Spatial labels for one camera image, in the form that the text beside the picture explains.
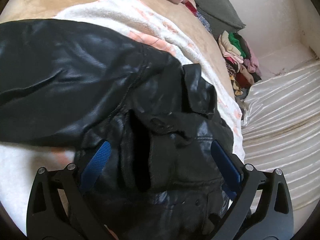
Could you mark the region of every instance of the pile of clothes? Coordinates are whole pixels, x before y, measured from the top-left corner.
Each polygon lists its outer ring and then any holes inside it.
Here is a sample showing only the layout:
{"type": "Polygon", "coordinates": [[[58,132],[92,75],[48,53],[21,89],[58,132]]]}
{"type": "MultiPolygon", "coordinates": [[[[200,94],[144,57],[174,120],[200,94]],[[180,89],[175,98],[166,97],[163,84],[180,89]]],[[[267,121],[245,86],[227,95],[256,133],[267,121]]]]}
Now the pile of clothes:
{"type": "Polygon", "coordinates": [[[218,44],[226,62],[236,101],[244,100],[249,88],[261,80],[259,61],[247,41],[238,33],[224,31],[218,38],[218,44]]]}

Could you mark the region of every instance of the black leather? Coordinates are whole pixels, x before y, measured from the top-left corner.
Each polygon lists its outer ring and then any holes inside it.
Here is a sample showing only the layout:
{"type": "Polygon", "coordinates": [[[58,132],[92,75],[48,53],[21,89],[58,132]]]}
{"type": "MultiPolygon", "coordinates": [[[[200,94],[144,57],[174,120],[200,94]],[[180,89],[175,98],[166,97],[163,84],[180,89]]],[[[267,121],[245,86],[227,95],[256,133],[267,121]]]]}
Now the black leather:
{"type": "Polygon", "coordinates": [[[200,65],[108,28],[0,24],[0,124],[1,141],[75,147],[80,171],[109,141],[84,197],[120,239],[201,239],[228,206],[210,145],[233,137],[200,65]]]}

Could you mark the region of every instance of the gray pillow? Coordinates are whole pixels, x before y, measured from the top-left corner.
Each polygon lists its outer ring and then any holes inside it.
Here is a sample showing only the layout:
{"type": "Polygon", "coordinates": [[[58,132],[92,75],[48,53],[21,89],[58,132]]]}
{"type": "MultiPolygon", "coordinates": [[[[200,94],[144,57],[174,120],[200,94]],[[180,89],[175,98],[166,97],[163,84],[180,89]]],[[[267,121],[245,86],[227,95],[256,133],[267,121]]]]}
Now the gray pillow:
{"type": "Polygon", "coordinates": [[[229,0],[195,0],[195,2],[198,12],[210,23],[215,38],[224,31],[237,32],[245,27],[229,0]]]}

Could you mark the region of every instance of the blue gripper pad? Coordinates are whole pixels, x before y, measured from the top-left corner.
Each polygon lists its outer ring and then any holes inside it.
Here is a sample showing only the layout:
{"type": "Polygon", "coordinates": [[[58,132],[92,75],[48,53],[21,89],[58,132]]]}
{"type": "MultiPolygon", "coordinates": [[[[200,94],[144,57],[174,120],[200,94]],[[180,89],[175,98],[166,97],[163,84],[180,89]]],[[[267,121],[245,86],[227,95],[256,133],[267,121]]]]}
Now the blue gripper pad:
{"type": "Polygon", "coordinates": [[[81,194],[92,189],[98,176],[101,174],[103,167],[106,165],[110,154],[111,145],[108,141],[105,141],[89,161],[80,176],[79,190],[81,194]]]}

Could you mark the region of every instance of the green cloth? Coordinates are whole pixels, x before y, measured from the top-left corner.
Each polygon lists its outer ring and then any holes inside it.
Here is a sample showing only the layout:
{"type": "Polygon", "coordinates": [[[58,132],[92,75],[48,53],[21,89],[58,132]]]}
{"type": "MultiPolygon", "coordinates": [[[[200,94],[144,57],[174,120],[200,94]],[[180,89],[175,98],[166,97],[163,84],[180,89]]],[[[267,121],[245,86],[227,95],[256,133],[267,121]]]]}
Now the green cloth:
{"type": "Polygon", "coordinates": [[[237,39],[234,37],[233,33],[229,33],[229,41],[230,41],[230,43],[231,43],[233,46],[235,46],[237,49],[239,49],[239,51],[241,52],[241,56],[242,56],[243,58],[246,58],[246,57],[247,57],[247,55],[244,53],[244,51],[242,50],[242,48],[241,48],[241,46],[240,46],[240,41],[237,40],[237,39]]]}

